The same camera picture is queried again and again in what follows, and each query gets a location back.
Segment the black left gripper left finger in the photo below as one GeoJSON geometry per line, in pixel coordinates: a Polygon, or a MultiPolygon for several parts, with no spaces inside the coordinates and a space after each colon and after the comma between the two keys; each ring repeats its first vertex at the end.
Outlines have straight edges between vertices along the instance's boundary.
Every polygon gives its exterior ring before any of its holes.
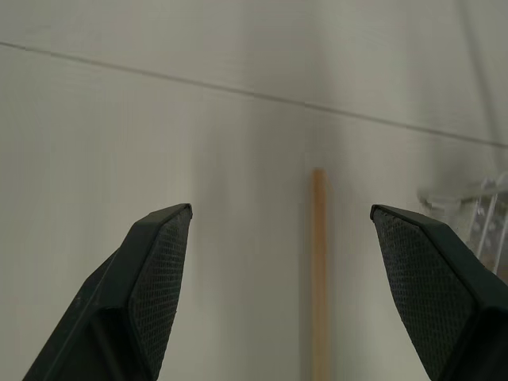
{"type": "Polygon", "coordinates": [[[192,216],[182,203],[135,222],[79,288],[23,381],[157,381],[192,216]]]}

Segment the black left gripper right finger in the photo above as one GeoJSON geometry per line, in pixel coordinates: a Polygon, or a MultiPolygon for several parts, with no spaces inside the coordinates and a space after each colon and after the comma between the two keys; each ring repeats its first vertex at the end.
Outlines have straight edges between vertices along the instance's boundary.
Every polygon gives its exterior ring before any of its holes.
{"type": "Polygon", "coordinates": [[[508,381],[508,286],[441,221],[383,205],[370,218],[430,381],[508,381]]]}

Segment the clear plastic container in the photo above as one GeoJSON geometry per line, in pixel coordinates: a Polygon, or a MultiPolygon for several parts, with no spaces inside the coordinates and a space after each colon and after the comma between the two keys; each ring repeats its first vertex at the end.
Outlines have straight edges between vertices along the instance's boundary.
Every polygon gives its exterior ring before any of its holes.
{"type": "Polygon", "coordinates": [[[508,171],[459,187],[424,189],[425,213],[448,224],[489,271],[508,284],[508,171]]]}

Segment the wooden chopstick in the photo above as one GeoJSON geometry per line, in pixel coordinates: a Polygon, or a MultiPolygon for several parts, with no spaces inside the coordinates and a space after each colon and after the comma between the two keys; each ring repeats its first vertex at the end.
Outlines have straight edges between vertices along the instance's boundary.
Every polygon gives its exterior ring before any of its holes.
{"type": "Polygon", "coordinates": [[[328,381],[328,323],[326,295],[326,175],[316,168],[311,175],[311,290],[312,381],[328,381]]]}

